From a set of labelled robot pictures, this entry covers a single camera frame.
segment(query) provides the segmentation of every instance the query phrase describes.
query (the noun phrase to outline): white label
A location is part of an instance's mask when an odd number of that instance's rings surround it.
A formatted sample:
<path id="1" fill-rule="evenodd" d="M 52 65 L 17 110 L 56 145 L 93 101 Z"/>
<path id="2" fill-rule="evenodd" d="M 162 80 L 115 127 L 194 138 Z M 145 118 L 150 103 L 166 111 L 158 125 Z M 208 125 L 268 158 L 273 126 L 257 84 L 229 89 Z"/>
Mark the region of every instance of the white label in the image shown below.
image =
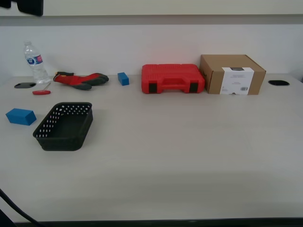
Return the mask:
<path id="1" fill-rule="evenodd" d="M 230 95 L 247 95 L 250 90 L 254 70 L 251 68 L 227 68 L 222 67 L 225 71 L 220 94 Z"/>

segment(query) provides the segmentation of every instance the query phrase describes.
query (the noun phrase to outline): black basket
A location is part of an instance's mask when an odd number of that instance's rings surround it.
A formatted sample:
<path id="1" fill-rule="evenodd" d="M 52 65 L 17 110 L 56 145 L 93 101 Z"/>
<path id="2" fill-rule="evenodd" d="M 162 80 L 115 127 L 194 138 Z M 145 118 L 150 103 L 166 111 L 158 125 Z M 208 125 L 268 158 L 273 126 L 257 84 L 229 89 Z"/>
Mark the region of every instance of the black basket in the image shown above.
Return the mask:
<path id="1" fill-rule="evenodd" d="M 36 128 L 33 136 L 43 150 L 78 150 L 93 121 L 91 107 L 91 103 L 58 103 Z"/>

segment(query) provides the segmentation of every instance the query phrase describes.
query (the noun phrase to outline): black cable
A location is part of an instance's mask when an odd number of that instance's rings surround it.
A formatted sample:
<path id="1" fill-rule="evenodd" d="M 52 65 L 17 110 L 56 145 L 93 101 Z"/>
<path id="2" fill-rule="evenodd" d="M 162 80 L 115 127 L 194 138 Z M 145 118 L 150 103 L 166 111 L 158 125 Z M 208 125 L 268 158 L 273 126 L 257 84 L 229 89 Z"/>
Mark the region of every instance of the black cable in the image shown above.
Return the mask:
<path id="1" fill-rule="evenodd" d="M 13 203 L 12 200 L 10 200 L 10 198 L 0 189 L 0 197 L 12 208 L 15 210 L 15 212 L 17 212 L 18 214 L 20 214 L 22 217 L 24 217 L 25 219 L 29 220 L 31 223 L 33 223 L 35 226 L 37 227 L 45 227 L 44 225 L 40 224 L 39 222 L 37 222 L 35 219 L 31 218 L 29 215 L 27 215 L 26 213 L 24 213 L 19 207 L 17 207 L 16 204 Z"/>

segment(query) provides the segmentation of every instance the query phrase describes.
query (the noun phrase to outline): bottle cap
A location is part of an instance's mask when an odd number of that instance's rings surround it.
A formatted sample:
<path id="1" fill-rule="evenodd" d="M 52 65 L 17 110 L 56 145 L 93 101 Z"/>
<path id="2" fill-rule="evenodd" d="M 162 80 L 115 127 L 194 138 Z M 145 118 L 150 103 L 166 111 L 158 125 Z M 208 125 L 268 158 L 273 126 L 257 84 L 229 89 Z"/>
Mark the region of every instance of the bottle cap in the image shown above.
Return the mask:
<path id="1" fill-rule="evenodd" d="M 24 41 L 24 45 L 25 45 L 25 46 L 28 46 L 28 45 L 31 45 L 31 44 L 32 44 L 32 42 L 29 41 L 29 40 Z"/>

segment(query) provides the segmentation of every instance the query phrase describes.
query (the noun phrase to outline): small blue block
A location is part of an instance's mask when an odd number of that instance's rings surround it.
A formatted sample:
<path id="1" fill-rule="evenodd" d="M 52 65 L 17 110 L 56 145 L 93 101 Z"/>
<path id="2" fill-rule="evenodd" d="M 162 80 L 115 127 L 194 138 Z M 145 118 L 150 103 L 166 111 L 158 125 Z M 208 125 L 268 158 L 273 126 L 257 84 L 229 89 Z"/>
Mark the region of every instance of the small blue block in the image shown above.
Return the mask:
<path id="1" fill-rule="evenodd" d="M 125 72 L 118 73 L 118 79 L 122 86 L 129 85 L 129 79 Z"/>
<path id="2" fill-rule="evenodd" d="M 31 125 L 35 120 L 36 116 L 32 110 L 12 109 L 6 116 L 10 123 Z"/>

